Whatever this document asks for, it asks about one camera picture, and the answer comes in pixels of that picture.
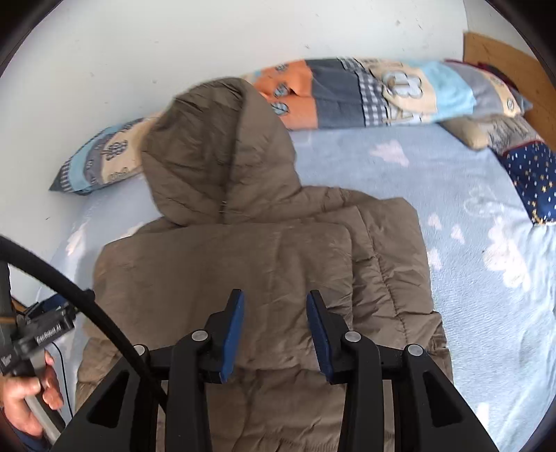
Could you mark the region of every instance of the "metal screw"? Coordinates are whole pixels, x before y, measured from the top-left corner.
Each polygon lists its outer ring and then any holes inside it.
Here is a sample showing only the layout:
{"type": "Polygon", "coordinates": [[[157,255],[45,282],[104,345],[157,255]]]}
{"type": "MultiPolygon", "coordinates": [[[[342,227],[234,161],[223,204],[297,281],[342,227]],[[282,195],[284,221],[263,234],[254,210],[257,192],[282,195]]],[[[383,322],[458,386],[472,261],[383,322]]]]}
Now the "metal screw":
{"type": "Polygon", "coordinates": [[[361,335],[357,331],[348,331],[344,334],[344,337],[349,342],[359,342],[361,340],[361,335]]]}
{"type": "Polygon", "coordinates": [[[191,335],[191,338],[195,342],[202,342],[202,341],[206,341],[208,336],[209,336],[209,334],[205,330],[197,330],[197,331],[193,332],[193,334],[191,335]]]}
{"type": "Polygon", "coordinates": [[[134,345],[133,348],[135,349],[135,351],[137,352],[137,354],[139,356],[143,355],[147,351],[145,346],[141,345],[140,343],[138,343],[137,345],[134,345]]]}
{"type": "Polygon", "coordinates": [[[409,352],[410,355],[413,355],[413,356],[421,356],[423,354],[423,348],[420,345],[412,343],[408,347],[408,352],[409,352]]]}

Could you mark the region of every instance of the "star pattern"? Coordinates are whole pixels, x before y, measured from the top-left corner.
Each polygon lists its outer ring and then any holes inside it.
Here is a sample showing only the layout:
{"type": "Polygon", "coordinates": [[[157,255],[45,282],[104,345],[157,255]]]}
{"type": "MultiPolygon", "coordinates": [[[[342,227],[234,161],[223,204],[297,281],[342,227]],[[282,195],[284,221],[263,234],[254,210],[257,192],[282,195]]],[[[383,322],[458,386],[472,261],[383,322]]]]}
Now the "star pattern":
{"type": "Polygon", "coordinates": [[[499,157],[535,224],[556,223],[556,158],[546,143],[535,141],[499,157]]]}

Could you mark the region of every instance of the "human hand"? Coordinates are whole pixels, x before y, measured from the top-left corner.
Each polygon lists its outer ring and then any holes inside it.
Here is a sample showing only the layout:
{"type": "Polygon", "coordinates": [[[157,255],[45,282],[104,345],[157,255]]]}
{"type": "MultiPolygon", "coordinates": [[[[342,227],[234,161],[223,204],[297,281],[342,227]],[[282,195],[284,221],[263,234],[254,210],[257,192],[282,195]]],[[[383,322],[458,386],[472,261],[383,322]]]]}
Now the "human hand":
{"type": "Polygon", "coordinates": [[[26,396],[37,395],[44,388],[42,398],[52,410],[59,410],[64,404],[58,378],[54,371],[54,358],[44,351],[46,369],[41,381],[37,377],[9,377],[4,383],[3,399],[6,419],[19,431],[40,438],[42,426],[25,402],[26,396]]]}

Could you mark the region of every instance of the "pillow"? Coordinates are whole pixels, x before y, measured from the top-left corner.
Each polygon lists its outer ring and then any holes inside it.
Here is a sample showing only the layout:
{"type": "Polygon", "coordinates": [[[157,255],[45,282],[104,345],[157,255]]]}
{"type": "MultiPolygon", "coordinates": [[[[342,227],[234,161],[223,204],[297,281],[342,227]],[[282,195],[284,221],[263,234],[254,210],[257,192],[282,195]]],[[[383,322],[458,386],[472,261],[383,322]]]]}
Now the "pillow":
{"type": "Polygon", "coordinates": [[[50,190],[86,195],[140,173],[141,140],[156,119],[140,118],[100,131],[62,165],[50,190]]]}
{"type": "Polygon", "coordinates": [[[522,114],[525,114],[526,111],[533,109],[533,104],[531,103],[531,101],[523,97],[518,90],[513,89],[511,86],[509,88],[515,98],[515,101],[518,103],[522,114]]]}
{"type": "Polygon", "coordinates": [[[509,87],[496,75],[453,61],[359,60],[383,84],[383,96],[396,107],[442,121],[458,116],[522,113],[509,87]]]}
{"type": "Polygon", "coordinates": [[[492,148],[499,154],[529,141],[542,140],[522,116],[457,117],[440,124],[471,149],[492,148]]]}

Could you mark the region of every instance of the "light blue bedsheet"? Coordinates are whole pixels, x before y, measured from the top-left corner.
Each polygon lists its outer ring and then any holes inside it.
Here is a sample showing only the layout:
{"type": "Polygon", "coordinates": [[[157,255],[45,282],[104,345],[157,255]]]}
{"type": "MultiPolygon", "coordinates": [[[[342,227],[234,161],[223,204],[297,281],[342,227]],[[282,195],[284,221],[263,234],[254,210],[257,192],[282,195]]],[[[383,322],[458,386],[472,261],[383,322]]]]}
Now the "light blue bedsheet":
{"type": "MultiPolygon", "coordinates": [[[[438,125],[291,136],[304,185],[415,207],[455,385],[500,451],[517,452],[556,393],[556,227],[533,227],[496,157],[438,125]]],[[[101,248],[159,215],[142,175],[95,192],[53,264],[90,287],[101,248]]],[[[84,343],[81,331],[64,340],[72,387],[84,343]]]]}

